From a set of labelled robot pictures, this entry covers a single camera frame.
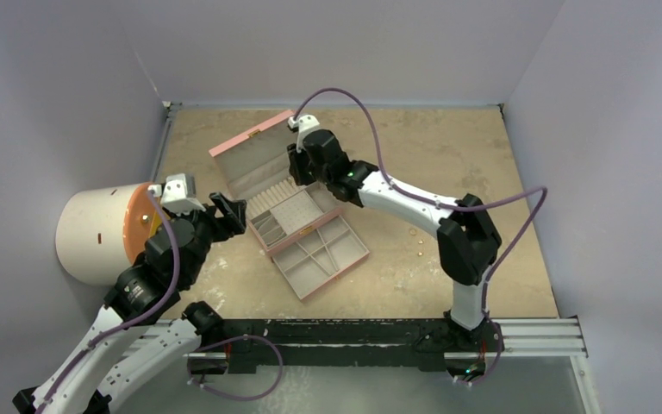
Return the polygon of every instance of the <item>purple cable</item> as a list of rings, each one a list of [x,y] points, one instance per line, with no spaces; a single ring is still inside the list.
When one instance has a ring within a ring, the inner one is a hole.
[[[235,336],[234,338],[225,339],[224,341],[213,343],[206,347],[201,347],[194,352],[204,352],[212,348],[217,348],[217,347],[221,347],[222,345],[227,345],[228,343],[247,340],[247,339],[254,339],[256,341],[264,342],[268,347],[270,347],[270,349],[272,349],[272,352],[274,352],[275,355],[278,357],[278,376],[275,377],[275,382],[272,383],[270,388],[268,388],[267,390],[265,390],[264,392],[258,395],[243,397],[240,395],[230,394],[224,391],[219,391],[216,388],[212,388],[211,386],[206,386],[205,384],[201,384],[199,381],[193,378],[191,378],[189,382],[195,386],[199,386],[199,388],[205,391],[211,392],[223,398],[232,399],[234,401],[254,401],[256,399],[261,399],[266,395],[270,394],[271,392],[275,391],[275,388],[277,388],[278,384],[280,384],[280,379],[283,377],[283,357],[280,355],[280,350],[278,349],[278,347],[276,347],[275,344],[268,341],[262,336],[255,336],[255,335]],[[186,363],[186,369],[189,371],[189,375],[191,375],[191,370],[189,369],[189,362]]]
[[[44,412],[44,410],[47,408],[47,403],[49,402],[50,398],[52,398],[54,393],[57,392],[57,388],[59,388],[59,385],[62,384],[65,378],[67,378],[67,375],[69,375],[72,369],[74,369],[74,367],[77,366],[77,364],[84,358],[84,356],[95,348],[95,345],[97,345],[100,341],[102,341],[106,337],[115,334],[115,332],[119,332],[123,329],[128,329],[148,319],[151,315],[159,311],[159,309],[161,309],[161,307],[166,304],[172,292],[176,289],[176,285],[178,283],[178,263],[179,263],[178,242],[176,241],[176,235],[174,235],[171,224],[169,223],[168,218],[166,218],[166,215],[164,214],[164,211],[161,209],[161,206],[158,203],[156,203],[155,199],[153,199],[153,193],[148,191],[147,195],[148,195],[148,199],[151,201],[151,204],[153,205],[153,208],[159,214],[159,217],[161,219],[161,224],[164,225],[164,229],[166,229],[166,233],[169,236],[169,242],[171,243],[172,246],[173,273],[172,273],[171,282],[169,283],[169,287],[166,290],[166,293],[164,293],[164,296],[161,298],[161,300],[159,300],[159,302],[157,302],[151,309],[149,309],[145,313],[133,319],[130,319],[124,323],[121,323],[120,325],[114,328],[108,329],[105,332],[101,332],[100,334],[97,334],[97,336],[89,340],[87,342],[87,348],[82,349],[77,354],[75,354],[74,358],[72,358],[72,360],[69,363],[67,363],[65,369],[63,369],[62,372],[59,373],[57,378],[54,380],[52,386],[50,386],[49,389],[47,390],[47,393],[44,394],[44,402],[41,403],[41,405],[36,409],[34,414],[41,414],[42,412]]]
[[[493,203],[489,204],[481,204],[481,205],[476,205],[473,207],[463,207],[459,206],[456,204],[447,204],[447,203],[440,203],[436,202],[433,199],[426,198],[424,196],[421,196],[419,194],[414,194],[413,192],[409,192],[404,190],[403,188],[398,187],[394,181],[392,180],[392,177],[387,173],[387,169],[384,167],[384,161],[382,160],[382,148],[379,143],[379,133],[377,132],[377,126],[374,124],[374,120],[372,120],[372,114],[369,113],[369,110],[366,108],[366,106],[361,103],[361,101],[355,97],[351,92],[343,90],[341,88],[334,88],[334,87],[329,87],[329,88],[322,88],[313,94],[311,94],[309,97],[306,98],[299,106],[298,109],[296,110],[296,117],[301,115],[301,111],[303,108],[308,105],[308,103],[313,100],[313,98],[321,95],[322,93],[325,92],[337,92],[340,93],[341,95],[346,95],[349,97],[351,100],[353,100],[361,109],[362,112],[364,112],[364,115],[366,116],[366,120],[369,122],[369,127],[372,129],[372,138],[374,138],[374,148],[377,151],[377,163],[379,164],[379,172],[382,174],[382,177],[384,177],[384,181],[387,182],[388,185],[390,185],[391,188],[393,188],[395,191],[398,193],[412,198],[414,200],[423,202],[425,204],[430,204],[436,208],[446,208],[450,209],[453,211],[459,211],[461,213],[472,213],[476,211],[483,211],[483,210],[488,210],[488,209],[493,209],[496,207],[501,207],[502,205],[506,204],[511,204],[514,203],[514,201],[521,200],[523,198],[526,198],[528,196],[531,196],[537,192],[541,192],[541,196],[539,197],[539,200],[537,201],[537,204],[534,206],[532,211],[529,213],[529,217],[527,217],[527,220],[524,222],[524,224],[521,226],[521,229],[519,229],[519,232],[516,233],[513,239],[511,239],[511,243],[503,250],[503,253],[501,256],[498,257],[496,262],[491,266],[491,269],[489,270],[488,274],[486,275],[486,279],[483,281],[484,282],[484,287],[483,287],[483,300],[482,300],[482,307],[484,309],[484,318],[492,323],[489,317],[489,312],[486,311],[486,297],[488,296],[488,284],[491,280],[491,277],[493,277],[493,273],[498,269],[499,266],[501,266],[501,263],[503,262],[504,259],[506,259],[506,256],[511,253],[511,250],[514,249],[514,246],[516,245],[517,242],[521,239],[521,237],[524,235],[524,233],[527,231],[527,228],[529,227],[529,224],[532,223],[534,220],[534,217],[536,214],[539,212],[541,209],[541,206],[544,204],[544,200],[546,199],[546,194],[547,194],[547,188],[545,186],[537,186],[535,188],[531,188],[529,190],[526,190],[524,192],[521,192],[519,194],[516,194],[514,196],[504,198],[503,200],[499,200]],[[476,379],[472,383],[478,383],[480,380],[485,378],[493,369],[496,367],[499,358],[501,357],[501,353],[503,351],[503,335],[501,333],[501,329],[493,323],[497,334],[498,334],[498,346],[496,348],[496,358],[494,358],[494,361],[491,363],[491,366],[486,370],[486,374],[484,374],[482,377]]]

